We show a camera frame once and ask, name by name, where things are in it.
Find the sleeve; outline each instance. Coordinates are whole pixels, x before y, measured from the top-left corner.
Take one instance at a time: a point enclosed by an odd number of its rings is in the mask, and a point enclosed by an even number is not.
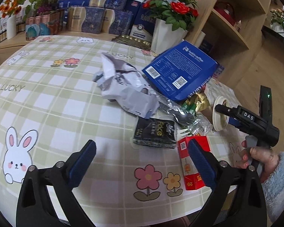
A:
[[[284,210],[284,152],[281,152],[279,157],[279,165],[262,183],[267,213],[272,222],[275,222]]]

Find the white cylinder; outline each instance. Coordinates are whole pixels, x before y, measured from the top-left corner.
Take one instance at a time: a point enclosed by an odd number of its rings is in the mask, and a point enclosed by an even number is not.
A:
[[[16,16],[12,15],[8,18],[7,25],[6,25],[6,37],[7,39],[11,39],[16,36]]]
[[[194,46],[197,47],[197,48],[200,47],[201,43],[203,42],[204,37],[205,37],[205,33],[203,31],[200,32]]]

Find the white flower pot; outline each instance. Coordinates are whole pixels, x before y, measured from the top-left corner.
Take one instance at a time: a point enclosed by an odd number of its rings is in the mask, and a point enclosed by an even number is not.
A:
[[[6,37],[7,39],[11,39],[16,36],[16,16],[12,15],[8,18],[7,25],[6,25]]]
[[[151,50],[156,54],[161,54],[165,50],[176,46],[187,35],[188,31],[179,28],[172,31],[172,24],[165,24],[165,21],[156,19]]]
[[[273,23],[270,28],[284,37],[284,28],[279,23]]]

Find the qr code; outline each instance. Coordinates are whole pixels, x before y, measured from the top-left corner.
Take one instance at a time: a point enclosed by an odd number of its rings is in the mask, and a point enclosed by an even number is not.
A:
[[[159,76],[161,76],[152,66],[150,66],[149,68],[146,69],[146,71],[148,72],[148,74],[153,78],[158,78]]]
[[[181,142],[181,143],[180,143],[180,149],[181,149],[181,150],[187,149],[185,142]]]
[[[173,85],[177,88],[180,89],[181,87],[183,87],[183,85],[185,85],[187,83],[187,81],[180,76],[176,81],[173,82]]]

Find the red and white box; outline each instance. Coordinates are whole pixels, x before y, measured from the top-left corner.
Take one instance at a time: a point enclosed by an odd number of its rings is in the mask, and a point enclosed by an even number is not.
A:
[[[186,190],[196,190],[205,186],[192,159],[188,154],[187,148],[191,139],[196,139],[204,151],[211,151],[206,136],[187,136],[178,141],[178,150],[182,163],[183,178]]]

